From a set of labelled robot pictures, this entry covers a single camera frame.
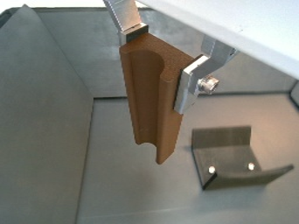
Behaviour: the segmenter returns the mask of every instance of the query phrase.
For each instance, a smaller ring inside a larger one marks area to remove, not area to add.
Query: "white panel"
[[[299,79],[296,0],[140,2]]]

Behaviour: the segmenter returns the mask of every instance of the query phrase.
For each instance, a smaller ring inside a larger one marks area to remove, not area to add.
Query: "metal floor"
[[[251,125],[261,169],[293,164],[267,187],[203,192],[191,153],[193,128]],[[125,99],[95,100],[79,224],[296,223],[299,116],[285,94],[199,99],[183,118],[175,153],[133,141]]]

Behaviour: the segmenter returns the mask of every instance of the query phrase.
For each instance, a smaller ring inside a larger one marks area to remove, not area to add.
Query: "gray metal surface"
[[[203,192],[191,137],[195,128],[251,125],[261,168],[299,167],[297,113],[287,94],[204,96],[183,117],[175,153],[157,165],[155,147],[135,144],[127,100],[95,100],[79,224],[296,223],[299,169],[264,188]]]
[[[117,32],[103,9],[36,9],[95,97],[125,96]],[[153,10],[140,10],[149,32],[188,53],[201,54],[203,35]],[[295,79],[240,53],[213,76],[216,93],[288,92]]]
[[[39,16],[0,30],[0,223],[73,224],[92,97]]]
[[[299,106],[299,82],[296,83],[296,85],[293,86],[293,90],[291,92],[291,97],[296,103],[296,105]]]

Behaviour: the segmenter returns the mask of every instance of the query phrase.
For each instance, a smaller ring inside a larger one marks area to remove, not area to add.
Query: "screw head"
[[[211,167],[209,167],[209,174],[213,174],[213,173],[215,173],[215,171],[216,171],[215,166],[211,166]]]
[[[253,163],[248,163],[247,164],[247,168],[253,171],[255,170],[255,164]]]
[[[212,77],[212,75],[207,75],[201,80],[200,80],[200,91],[204,92],[205,94],[211,95],[217,86],[219,86],[220,81]]]

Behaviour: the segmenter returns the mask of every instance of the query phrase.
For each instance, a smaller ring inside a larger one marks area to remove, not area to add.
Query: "brown foam pad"
[[[119,49],[137,144],[156,146],[156,163],[173,153],[183,116],[173,111],[180,71],[192,57],[149,33]]]

